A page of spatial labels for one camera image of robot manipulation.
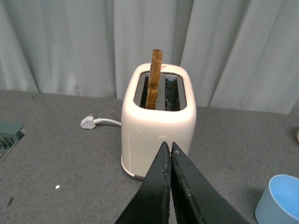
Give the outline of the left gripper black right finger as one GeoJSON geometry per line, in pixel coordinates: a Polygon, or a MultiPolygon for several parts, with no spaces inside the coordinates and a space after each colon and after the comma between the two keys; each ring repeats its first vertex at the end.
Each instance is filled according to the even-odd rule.
{"type": "Polygon", "coordinates": [[[180,147],[171,149],[171,190],[178,224],[248,224],[180,147]]]}

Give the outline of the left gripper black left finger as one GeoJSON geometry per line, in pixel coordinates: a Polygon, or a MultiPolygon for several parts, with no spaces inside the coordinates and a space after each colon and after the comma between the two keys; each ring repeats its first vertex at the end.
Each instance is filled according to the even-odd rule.
{"type": "Polygon", "coordinates": [[[167,224],[170,216],[171,156],[163,142],[130,203],[117,224],[167,224]]]}

